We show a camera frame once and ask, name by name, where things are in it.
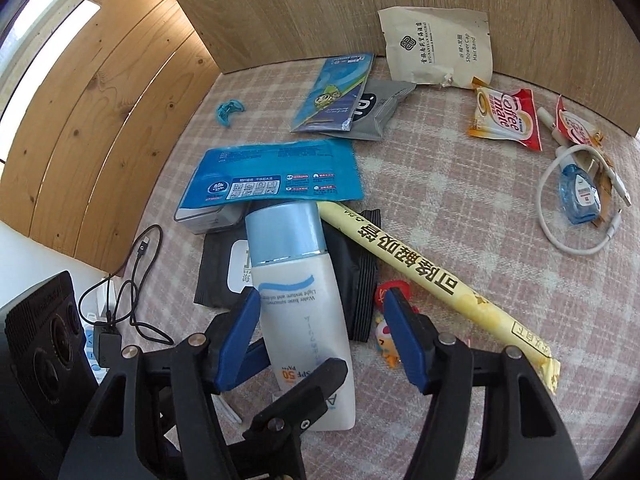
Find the yellow long snack stick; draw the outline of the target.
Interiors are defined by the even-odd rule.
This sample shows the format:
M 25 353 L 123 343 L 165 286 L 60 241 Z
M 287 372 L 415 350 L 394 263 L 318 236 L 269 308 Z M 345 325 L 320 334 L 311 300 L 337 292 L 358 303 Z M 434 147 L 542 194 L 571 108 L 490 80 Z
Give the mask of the yellow long snack stick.
M 561 363 L 549 345 L 505 310 L 463 283 L 449 270 L 388 234 L 372 221 L 334 202 L 317 204 L 320 217 L 368 252 L 415 282 L 451 309 L 507 346 L 518 347 L 551 393 L 558 392 Z

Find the black wet wipes pack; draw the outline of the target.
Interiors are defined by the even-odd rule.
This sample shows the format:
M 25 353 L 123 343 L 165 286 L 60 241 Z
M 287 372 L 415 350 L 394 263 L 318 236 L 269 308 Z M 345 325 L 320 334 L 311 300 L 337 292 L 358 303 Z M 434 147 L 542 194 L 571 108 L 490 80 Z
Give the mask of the black wet wipes pack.
M 378 260 L 328 222 L 322 223 L 322 229 L 340 291 L 349 339 L 366 342 L 370 337 L 378 288 Z M 245 223 L 240 221 L 231 228 L 207 233 L 194 302 L 208 308 L 229 310 L 249 284 Z

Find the white sunscreen bottle blue cap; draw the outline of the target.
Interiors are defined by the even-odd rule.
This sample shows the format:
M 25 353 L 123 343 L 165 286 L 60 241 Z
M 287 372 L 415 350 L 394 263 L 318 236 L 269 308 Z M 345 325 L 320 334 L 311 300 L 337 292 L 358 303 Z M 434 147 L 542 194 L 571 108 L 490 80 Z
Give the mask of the white sunscreen bottle blue cap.
M 280 390 L 297 386 L 329 358 L 344 360 L 346 378 L 311 429 L 352 429 L 352 352 L 317 204 L 303 200 L 257 209 L 245 227 L 252 283 L 260 296 L 260 330 Z

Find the blue eye drop bottle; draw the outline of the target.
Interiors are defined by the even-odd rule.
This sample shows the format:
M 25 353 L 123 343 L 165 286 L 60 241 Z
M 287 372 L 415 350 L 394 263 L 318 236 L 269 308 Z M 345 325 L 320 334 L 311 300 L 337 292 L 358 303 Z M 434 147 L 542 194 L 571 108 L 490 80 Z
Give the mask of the blue eye drop bottle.
M 559 159 L 559 196 L 564 214 L 577 226 L 596 220 L 600 216 L 601 202 L 597 188 L 589 174 L 577 165 L 567 148 L 559 146 L 555 156 Z

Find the blue wet wipes pack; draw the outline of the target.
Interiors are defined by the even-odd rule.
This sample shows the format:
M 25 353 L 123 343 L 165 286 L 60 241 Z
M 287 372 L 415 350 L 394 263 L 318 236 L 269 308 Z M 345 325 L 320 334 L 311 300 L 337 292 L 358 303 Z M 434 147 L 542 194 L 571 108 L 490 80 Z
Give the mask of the blue wet wipes pack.
M 321 139 L 212 148 L 181 197 L 183 209 L 251 200 L 361 200 L 352 142 Z

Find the blue plastic clip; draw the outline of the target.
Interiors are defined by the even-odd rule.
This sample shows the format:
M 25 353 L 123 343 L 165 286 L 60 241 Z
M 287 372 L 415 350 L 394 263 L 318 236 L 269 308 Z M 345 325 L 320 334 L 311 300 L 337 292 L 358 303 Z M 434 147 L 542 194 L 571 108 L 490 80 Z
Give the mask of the blue plastic clip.
M 216 109 L 217 122 L 219 122 L 222 126 L 226 128 L 230 128 L 231 127 L 230 116 L 235 113 L 243 113 L 244 110 L 245 110 L 245 106 L 239 100 L 232 99 L 232 100 L 223 102 L 219 104 Z

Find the coffee mate creamer sachet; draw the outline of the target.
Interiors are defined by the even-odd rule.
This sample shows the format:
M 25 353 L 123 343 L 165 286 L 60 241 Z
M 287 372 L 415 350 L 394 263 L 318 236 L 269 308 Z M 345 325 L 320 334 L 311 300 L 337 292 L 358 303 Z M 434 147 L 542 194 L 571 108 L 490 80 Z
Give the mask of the coffee mate creamer sachet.
M 476 105 L 468 135 L 496 141 L 518 142 L 534 152 L 541 152 L 539 122 L 532 89 L 509 93 L 490 88 L 474 77 Z

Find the white lip balm tube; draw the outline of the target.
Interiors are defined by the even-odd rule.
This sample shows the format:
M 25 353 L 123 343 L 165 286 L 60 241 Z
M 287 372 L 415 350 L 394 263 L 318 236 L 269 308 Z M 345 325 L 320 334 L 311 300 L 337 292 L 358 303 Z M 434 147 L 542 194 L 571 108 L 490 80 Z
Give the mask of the white lip balm tube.
M 543 107 L 537 108 L 537 117 L 539 121 L 549 130 L 552 138 L 555 142 L 562 146 L 567 146 L 567 140 L 560 133 L 560 130 L 556 128 L 555 120 L 553 116 Z

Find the grey sachet black logo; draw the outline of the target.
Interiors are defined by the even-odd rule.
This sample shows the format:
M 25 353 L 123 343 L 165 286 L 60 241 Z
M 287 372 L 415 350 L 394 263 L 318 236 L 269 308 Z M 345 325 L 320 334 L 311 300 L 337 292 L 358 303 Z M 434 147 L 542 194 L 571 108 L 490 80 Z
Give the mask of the grey sachet black logo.
M 382 141 L 384 129 L 398 105 L 416 88 L 405 81 L 369 79 L 352 115 L 349 132 L 327 131 L 326 136 L 360 141 Z

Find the blue green sachet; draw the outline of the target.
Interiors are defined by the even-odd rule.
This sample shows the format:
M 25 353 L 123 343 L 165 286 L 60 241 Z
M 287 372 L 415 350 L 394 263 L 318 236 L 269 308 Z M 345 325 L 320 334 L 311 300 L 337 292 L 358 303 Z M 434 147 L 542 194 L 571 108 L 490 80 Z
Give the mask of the blue green sachet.
M 349 132 L 372 65 L 372 53 L 327 58 L 292 121 L 293 132 Z

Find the beige shower cap packet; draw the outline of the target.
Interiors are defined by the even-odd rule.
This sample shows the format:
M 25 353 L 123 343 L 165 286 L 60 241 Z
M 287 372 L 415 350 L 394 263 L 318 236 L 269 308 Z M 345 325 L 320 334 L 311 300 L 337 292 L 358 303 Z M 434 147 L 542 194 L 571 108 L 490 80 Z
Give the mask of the beige shower cap packet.
M 488 14 L 468 9 L 392 6 L 378 11 L 390 78 L 471 89 L 494 73 Z

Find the white box with label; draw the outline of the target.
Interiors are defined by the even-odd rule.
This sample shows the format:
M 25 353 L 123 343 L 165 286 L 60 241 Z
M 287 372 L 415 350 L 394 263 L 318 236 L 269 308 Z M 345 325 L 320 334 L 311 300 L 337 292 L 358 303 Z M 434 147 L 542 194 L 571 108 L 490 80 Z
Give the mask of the white box with label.
M 249 206 L 249 202 L 239 202 L 202 208 L 179 207 L 174 213 L 174 220 L 195 235 L 219 232 L 237 226 Z

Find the black power adapter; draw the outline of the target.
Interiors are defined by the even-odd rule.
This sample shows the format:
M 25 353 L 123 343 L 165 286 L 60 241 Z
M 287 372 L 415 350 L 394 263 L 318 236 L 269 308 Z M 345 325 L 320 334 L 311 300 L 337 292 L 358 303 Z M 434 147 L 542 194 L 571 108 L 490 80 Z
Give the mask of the black power adapter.
M 115 325 L 98 321 L 93 325 L 93 354 L 101 368 L 110 368 L 122 351 L 122 335 Z

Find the pine plank panel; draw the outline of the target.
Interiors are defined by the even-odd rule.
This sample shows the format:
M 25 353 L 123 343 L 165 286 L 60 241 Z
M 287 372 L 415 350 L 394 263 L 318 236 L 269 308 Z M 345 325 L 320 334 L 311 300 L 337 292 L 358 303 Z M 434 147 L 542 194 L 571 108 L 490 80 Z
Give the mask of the pine plank panel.
M 1 178 L 1 218 L 114 272 L 219 70 L 177 0 L 104 0 L 35 93 Z

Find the light wood board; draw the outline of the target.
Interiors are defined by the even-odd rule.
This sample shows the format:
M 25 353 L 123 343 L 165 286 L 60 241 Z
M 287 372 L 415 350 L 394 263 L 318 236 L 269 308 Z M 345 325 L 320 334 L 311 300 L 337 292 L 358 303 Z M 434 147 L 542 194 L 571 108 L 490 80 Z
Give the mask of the light wood board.
M 639 40 L 614 0 L 177 0 L 226 73 L 355 53 L 383 53 L 378 11 L 483 11 L 499 74 L 639 129 Z

